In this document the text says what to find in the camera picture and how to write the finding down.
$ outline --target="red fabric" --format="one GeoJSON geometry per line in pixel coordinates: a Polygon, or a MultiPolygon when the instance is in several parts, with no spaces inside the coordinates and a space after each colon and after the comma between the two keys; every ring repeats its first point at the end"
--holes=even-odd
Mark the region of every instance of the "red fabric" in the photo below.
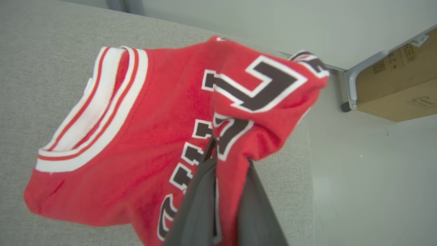
{"type": "MultiPolygon", "coordinates": [[[[236,140],[226,160],[219,160],[217,167],[220,244],[236,245],[236,213],[247,158],[259,160],[284,145],[326,85],[327,76],[319,78],[300,63],[261,54],[233,41],[218,41],[217,37],[186,48],[146,52],[146,83],[113,141],[77,170],[33,170],[24,200],[30,211],[48,218],[94,226],[132,223],[145,245],[161,245],[157,235],[161,204],[171,194],[177,209],[184,196],[169,182],[170,177],[178,163],[192,174],[197,168],[181,157],[184,145],[205,149],[209,140],[192,137],[195,121],[212,122],[214,113],[251,120],[253,126],[236,140]],[[265,112],[241,110],[232,106],[234,102],[229,97],[202,89],[207,69],[254,90],[261,80],[247,73],[246,68],[260,55],[291,68],[307,81],[265,112]]],[[[128,63],[123,57],[118,86],[128,63]]],[[[227,124],[213,127],[214,135],[220,136],[227,124]]],[[[168,218],[164,223],[168,228],[171,225],[168,218]]]]}

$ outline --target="basketball jersey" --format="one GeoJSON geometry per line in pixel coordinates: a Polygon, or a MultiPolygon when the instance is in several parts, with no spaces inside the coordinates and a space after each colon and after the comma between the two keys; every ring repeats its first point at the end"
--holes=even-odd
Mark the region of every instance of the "basketball jersey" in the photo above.
{"type": "Polygon", "coordinates": [[[284,145],[328,76],[306,51],[283,60],[217,36],[181,49],[104,47],[83,97],[39,149],[24,200],[48,218],[131,223],[145,245],[161,245],[214,135],[214,243],[235,245],[247,159],[284,145]]]}

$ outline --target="gray fabric surface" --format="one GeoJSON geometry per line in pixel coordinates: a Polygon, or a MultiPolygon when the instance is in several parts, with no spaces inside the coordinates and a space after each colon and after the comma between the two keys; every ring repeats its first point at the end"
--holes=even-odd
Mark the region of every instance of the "gray fabric surface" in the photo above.
{"type": "MultiPolygon", "coordinates": [[[[24,204],[23,190],[37,149],[80,99],[102,46],[177,48],[213,34],[59,1],[2,1],[0,245],[141,245],[130,225],[95,228],[34,215],[24,204]]],[[[305,121],[280,153],[256,168],[290,245],[314,245],[305,121]]]]}

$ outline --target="red stripe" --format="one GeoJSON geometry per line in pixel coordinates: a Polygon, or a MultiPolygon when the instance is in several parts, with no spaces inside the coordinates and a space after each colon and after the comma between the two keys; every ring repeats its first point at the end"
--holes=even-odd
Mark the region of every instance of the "red stripe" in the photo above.
{"type": "Polygon", "coordinates": [[[55,143],[47,150],[47,151],[52,151],[56,145],[59,143],[59,141],[61,140],[61,138],[64,136],[64,134],[68,131],[68,129],[71,128],[71,126],[77,121],[77,119],[83,114],[83,112],[85,111],[85,109],[87,109],[88,105],[90,104],[91,100],[94,97],[94,94],[96,94],[97,88],[99,86],[100,83],[100,76],[101,76],[101,72],[102,72],[102,64],[103,64],[103,59],[106,55],[106,53],[108,52],[109,47],[107,47],[105,49],[105,51],[102,54],[102,57],[100,58],[99,61],[99,70],[97,72],[97,79],[96,79],[96,85],[93,88],[93,91],[91,92],[91,95],[88,97],[87,101],[85,102],[85,104],[80,108],[80,110],[77,112],[77,114],[71,119],[71,121],[64,127],[64,129],[62,130],[62,132],[59,134],[59,136],[56,138],[55,143]]]}
{"type": "Polygon", "coordinates": [[[102,130],[97,134],[97,136],[91,141],[91,143],[87,146],[85,146],[83,149],[81,149],[79,152],[77,152],[76,154],[73,155],[68,155],[68,156],[43,156],[43,155],[38,155],[38,158],[41,160],[46,160],[46,161],[62,161],[62,160],[68,160],[68,159],[72,159],[75,158],[79,155],[81,155],[82,153],[84,153],[87,149],[89,149],[99,138],[100,136],[105,132],[105,130],[108,128],[108,126],[111,124],[112,120],[114,119],[115,114],[118,111],[118,108],[120,107],[121,102],[123,101],[123,99],[125,98],[126,94],[128,93],[129,89],[131,88],[133,81],[135,80],[135,76],[138,70],[138,51],[136,49],[133,49],[134,51],[134,55],[135,55],[135,64],[134,64],[134,69],[133,69],[133,73],[131,76],[131,80],[129,81],[129,84],[127,85],[126,89],[122,92],[120,98],[118,99],[118,101],[115,104],[115,108],[114,108],[114,112],[111,114],[111,116],[109,117],[108,121],[105,123],[105,125],[103,126],[102,130]]]}

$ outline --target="white sticker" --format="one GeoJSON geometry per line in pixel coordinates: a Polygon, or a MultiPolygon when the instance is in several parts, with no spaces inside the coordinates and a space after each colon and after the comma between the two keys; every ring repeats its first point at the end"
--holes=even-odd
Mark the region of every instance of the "white sticker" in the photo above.
{"type": "Polygon", "coordinates": [[[423,44],[423,43],[424,43],[428,38],[429,38],[428,35],[423,34],[422,36],[416,38],[415,40],[412,40],[412,41],[410,42],[410,44],[411,44],[411,45],[414,45],[414,46],[416,46],[416,47],[421,47],[422,44],[423,44]]]}

